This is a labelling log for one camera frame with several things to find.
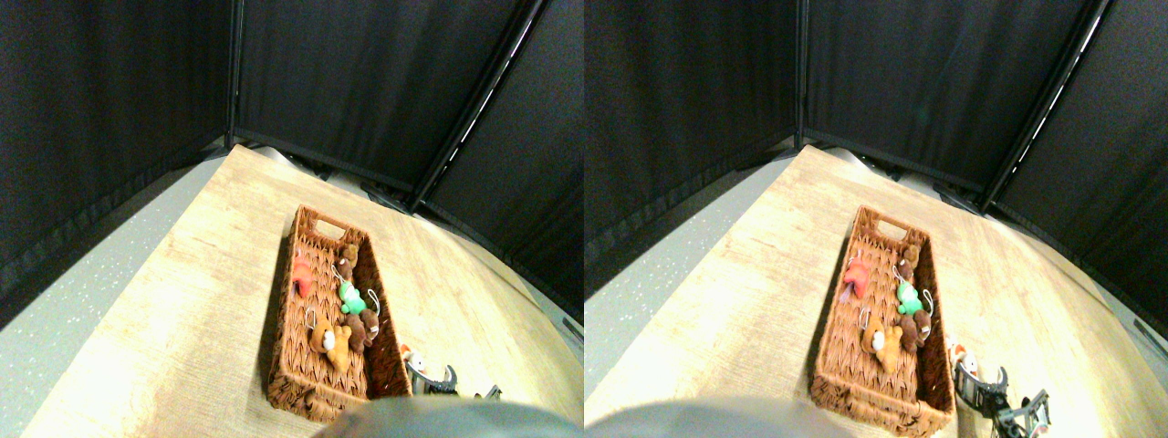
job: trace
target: gray floor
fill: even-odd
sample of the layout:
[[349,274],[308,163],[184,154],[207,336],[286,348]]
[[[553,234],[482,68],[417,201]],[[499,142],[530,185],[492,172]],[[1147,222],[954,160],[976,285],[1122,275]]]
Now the gray floor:
[[[826,152],[868,168],[848,151],[829,148]],[[778,179],[791,160],[793,159],[772,162],[749,176],[728,175],[703,190],[704,193],[686,201],[708,203],[704,208],[683,203],[670,211],[668,215],[681,217],[666,217],[663,222],[681,224],[665,238],[656,241],[584,304],[584,320],[591,327],[591,335],[584,347],[585,397],[592,394],[633,339],[694,266],[730,230],[755,200],[762,196],[766,187]],[[872,172],[888,176],[880,171]],[[898,182],[933,199],[940,199],[940,195],[932,189],[933,180],[927,176],[909,173]],[[1100,286],[1099,290],[1104,291],[1107,303],[1127,328],[1136,348],[1160,378],[1160,383],[1168,388],[1168,357],[1157,353],[1152,343],[1159,342],[1168,348],[1168,342],[1157,335],[1154,335],[1155,340],[1149,340],[1140,334],[1133,326],[1135,315],[1104,287]]]
[[[312,174],[276,150],[256,151]],[[23,431],[98,321],[224,160],[172,172],[103,218],[95,227],[95,237],[88,238],[92,250],[0,331],[0,437]],[[348,173],[328,179],[336,187],[366,196],[361,181]],[[561,322],[566,313],[537,288],[526,285],[577,360],[583,361],[583,343]]]

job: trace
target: red plush toy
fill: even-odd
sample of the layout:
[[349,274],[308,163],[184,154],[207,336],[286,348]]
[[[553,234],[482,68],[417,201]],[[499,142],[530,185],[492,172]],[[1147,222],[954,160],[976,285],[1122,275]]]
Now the red plush toy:
[[858,298],[864,298],[864,294],[868,293],[868,265],[860,257],[848,263],[848,271],[843,273],[843,283],[850,284]]
[[308,260],[300,256],[300,250],[297,250],[296,259],[292,260],[292,287],[300,294],[300,298],[307,298],[315,284],[317,280],[312,277]]

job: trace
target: metal keyring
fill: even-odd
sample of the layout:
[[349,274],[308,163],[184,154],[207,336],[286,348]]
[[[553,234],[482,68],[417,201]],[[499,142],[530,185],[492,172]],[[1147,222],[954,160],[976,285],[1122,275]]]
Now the metal keyring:
[[863,320],[863,322],[860,324],[860,329],[862,331],[868,329],[868,319],[871,318],[871,314],[872,314],[871,308],[864,307],[860,310],[860,318]]
[[369,294],[369,298],[373,298],[373,304],[377,305],[377,317],[381,317],[381,300],[377,299],[377,294],[373,293],[371,288],[367,288],[366,293]]
[[929,292],[927,288],[922,290],[922,294],[925,296],[925,300],[929,301],[929,317],[933,317],[933,311],[937,310],[937,304],[933,303],[933,294]]

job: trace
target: wooden table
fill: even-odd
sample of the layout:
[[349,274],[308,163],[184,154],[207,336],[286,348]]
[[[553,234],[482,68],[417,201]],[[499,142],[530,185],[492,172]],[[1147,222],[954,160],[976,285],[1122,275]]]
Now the wooden table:
[[370,234],[398,341],[464,395],[583,419],[583,369],[540,308],[438,227],[236,147],[98,324],[26,436],[306,436],[264,396],[281,239],[301,203]]
[[[983,373],[1006,367],[1015,408],[1047,389],[1051,436],[1168,431],[1168,395],[1108,307],[1080,284],[1082,272],[1068,273],[1076,269],[1051,262],[1006,225],[811,147],[638,335],[585,402],[585,423],[689,397],[812,404],[812,345],[861,204],[930,232],[946,328],[976,353]],[[818,411],[856,436],[890,434]],[[989,420],[972,410],[959,408],[957,417],[941,436],[989,434]]]

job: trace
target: black curtain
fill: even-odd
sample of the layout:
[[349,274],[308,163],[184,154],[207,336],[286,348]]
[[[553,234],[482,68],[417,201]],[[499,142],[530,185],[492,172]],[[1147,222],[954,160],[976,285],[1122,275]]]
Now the black curtain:
[[982,192],[1087,1],[812,1],[807,134]]
[[248,1],[239,135],[411,190],[516,1]]
[[222,135],[230,9],[0,6],[0,296]]
[[1168,4],[1114,1],[996,206],[1168,335]]
[[583,11],[551,1],[426,206],[583,321]]
[[794,132],[794,0],[586,5],[589,265]]

